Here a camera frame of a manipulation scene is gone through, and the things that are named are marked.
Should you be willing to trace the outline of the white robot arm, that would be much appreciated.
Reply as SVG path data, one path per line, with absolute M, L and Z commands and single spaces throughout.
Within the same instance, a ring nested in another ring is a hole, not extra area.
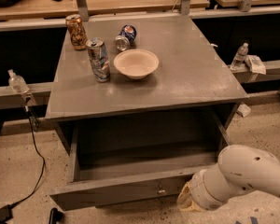
M 231 145 L 220 151 L 217 164 L 193 175 L 176 203 L 181 211 L 213 211 L 255 190 L 280 199 L 280 161 L 264 150 Z

